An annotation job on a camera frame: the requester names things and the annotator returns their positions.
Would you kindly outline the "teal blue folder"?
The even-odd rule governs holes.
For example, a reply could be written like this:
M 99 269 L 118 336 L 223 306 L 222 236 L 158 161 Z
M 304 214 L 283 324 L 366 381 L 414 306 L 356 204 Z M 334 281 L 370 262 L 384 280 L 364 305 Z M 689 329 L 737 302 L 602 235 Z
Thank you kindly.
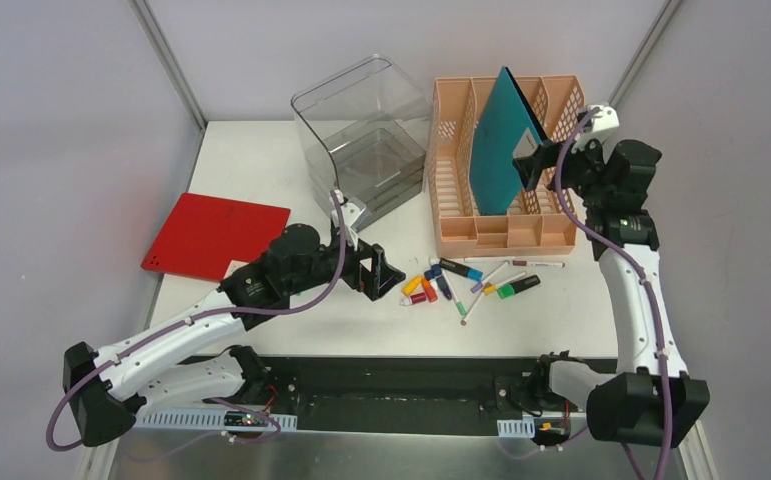
M 503 66 L 474 130 L 470 187 L 481 215 L 503 215 L 522 190 L 516 158 L 532 155 L 547 139 L 541 121 Z

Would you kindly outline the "red folder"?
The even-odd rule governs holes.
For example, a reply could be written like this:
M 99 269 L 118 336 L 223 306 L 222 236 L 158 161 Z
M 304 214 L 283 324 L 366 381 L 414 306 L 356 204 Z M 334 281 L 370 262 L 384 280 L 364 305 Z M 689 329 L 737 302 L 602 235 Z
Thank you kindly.
M 219 281 L 234 262 L 256 260 L 291 210 L 194 193 L 177 200 L 145 254 L 146 271 Z

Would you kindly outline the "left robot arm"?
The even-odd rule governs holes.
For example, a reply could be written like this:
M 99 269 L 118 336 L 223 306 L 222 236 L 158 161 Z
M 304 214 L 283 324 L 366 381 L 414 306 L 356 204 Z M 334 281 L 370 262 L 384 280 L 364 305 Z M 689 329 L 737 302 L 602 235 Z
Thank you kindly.
M 293 224 L 257 260 L 166 322 L 105 347 L 86 342 L 69 347 L 63 356 L 65 396 L 58 407 L 70 409 L 79 444 L 95 447 L 179 401 L 254 404 L 265 394 L 267 373 L 252 348 L 232 346 L 193 364 L 187 359 L 274 317 L 313 308 L 338 282 L 376 301 L 405 277 L 378 244 L 333 226 L 324 245 L 313 227 Z

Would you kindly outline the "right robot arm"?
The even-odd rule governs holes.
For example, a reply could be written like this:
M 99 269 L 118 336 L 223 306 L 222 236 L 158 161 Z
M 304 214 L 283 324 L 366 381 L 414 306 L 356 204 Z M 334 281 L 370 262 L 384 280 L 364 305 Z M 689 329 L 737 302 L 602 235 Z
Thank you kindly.
M 709 405 L 710 391 L 690 376 L 663 306 L 660 241 L 643 207 L 662 157 L 634 139 L 618 142 L 605 156 L 601 142 L 591 139 L 570 147 L 545 141 L 514 159 L 525 189 L 534 189 L 543 171 L 554 167 L 549 189 L 572 189 L 582 199 L 582 226 L 608 287 L 618 357 L 610 375 L 568 352 L 543 355 L 510 389 L 509 402 L 530 415 L 567 402 L 584 408 L 596 440 L 673 449 Z

